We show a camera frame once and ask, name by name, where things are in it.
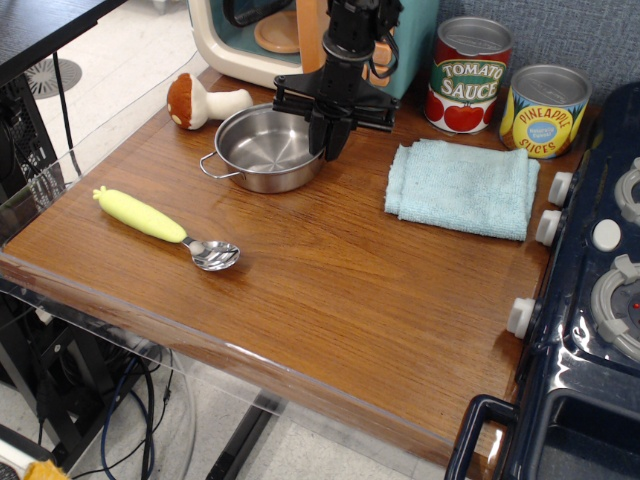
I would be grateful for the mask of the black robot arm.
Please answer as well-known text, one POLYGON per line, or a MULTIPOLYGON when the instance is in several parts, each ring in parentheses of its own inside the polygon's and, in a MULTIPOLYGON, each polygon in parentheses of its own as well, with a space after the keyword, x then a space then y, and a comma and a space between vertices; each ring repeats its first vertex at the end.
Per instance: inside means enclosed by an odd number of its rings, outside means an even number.
POLYGON ((398 47, 391 29, 399 24, 399 1, 330 1, 329 26, 322 39, 326 60, 318 70, 274 78, 273 109, 299 115, 308 122, 309 152, 328 161, 341 154, 352 131, 359 127, 393 130, 400 100, 362 77, 372 67, 376 44, 391 47, 395 72, 398 47))

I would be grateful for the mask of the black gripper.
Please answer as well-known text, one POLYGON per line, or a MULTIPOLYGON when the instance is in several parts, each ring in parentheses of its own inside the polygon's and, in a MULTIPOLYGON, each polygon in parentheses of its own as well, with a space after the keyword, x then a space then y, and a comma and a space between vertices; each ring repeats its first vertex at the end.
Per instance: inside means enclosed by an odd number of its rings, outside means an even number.
POLYGON ((352 128, 393 130, 399 100, 362 77, 375 46, 374 42, 368 42, 363 48, 352 51, 336 42, 324 42, 322 48, 326 59, 320 69, 274 78, 273 109, 309 121, 309 152, 312 155, 325 148, 326 160, 336 160, 352 128))

